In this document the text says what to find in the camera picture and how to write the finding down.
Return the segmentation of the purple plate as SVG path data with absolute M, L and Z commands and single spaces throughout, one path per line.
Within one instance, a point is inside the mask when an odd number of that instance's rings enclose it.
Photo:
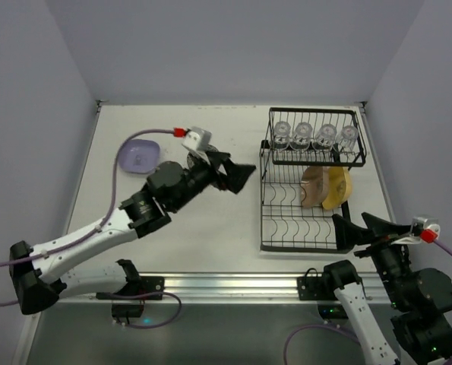
M 159 144 L 145 139 L 126 142 L 118 154 L 118 165 L 125 173 L 151 173 L 158 166 L 159 160 Z

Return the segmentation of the green leaf bowl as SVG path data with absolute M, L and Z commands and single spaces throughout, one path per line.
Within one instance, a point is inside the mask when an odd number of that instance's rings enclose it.
M 206 148 L 206 151 L 218 152 L 218 149 L 215 146 L 209 144 L 207 146 L 207 148 Z M 195 156 L 191 152 L 188 152 L 187 157 L 186 157 L 186 163 L 187 163 L 188 169 L 191 169 L 192 167 L 194 167 L 194 165 L 196 164 L 197 160 L 198 160 L 197 156 Z

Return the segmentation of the brown plate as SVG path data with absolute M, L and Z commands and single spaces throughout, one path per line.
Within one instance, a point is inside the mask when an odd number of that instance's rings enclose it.
M 300 202 L 303 208 L 321 205 L 329 192 L 329 176 L 326 167 L 308 167 L 300 182 Z

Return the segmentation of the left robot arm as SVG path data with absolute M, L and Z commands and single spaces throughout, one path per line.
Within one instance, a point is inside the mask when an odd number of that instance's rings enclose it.
M 141 277 L 129 259 L 119 259 L 96 276 L 80 275 L 75 269 L 111 248 L 162 229 L 172 214 L 210 186 L 239 194 L 256 170 L 253 164 L 234 163 L 226 152 L 206 151 L 190 158 L 189 167 L 161 163 L 139 191 L 112 204 L 103 218 L 86 227 L 46 243 L 13 244 L 9 274 L 21 313 L 41 313 L 61 299 L 81 294 L 105 299 L 143 294 Z

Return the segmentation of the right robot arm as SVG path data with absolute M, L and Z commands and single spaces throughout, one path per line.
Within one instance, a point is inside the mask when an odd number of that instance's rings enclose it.
M 398 315 L 391 318 L 397 342 L 414 364 L 452 359 L 452 327 L 445 314 L 452 311 L 452 281 L 442 271 L 410 268 L 409 247 L 433 243 L 441 228 L 433 217 L 419 216 L 409 225 L 395 224 L 362 213 L 360 227 L 344 217 L 332 217 L 337 242 L 360 250 L 356 257 L 370 258 Z M 326 265 L 324 287 L 342 304 L 352 323 L 368 364 L 399 364 L 386 344 L 368 308 L 362 279 L 354 265 L 338 261 Z

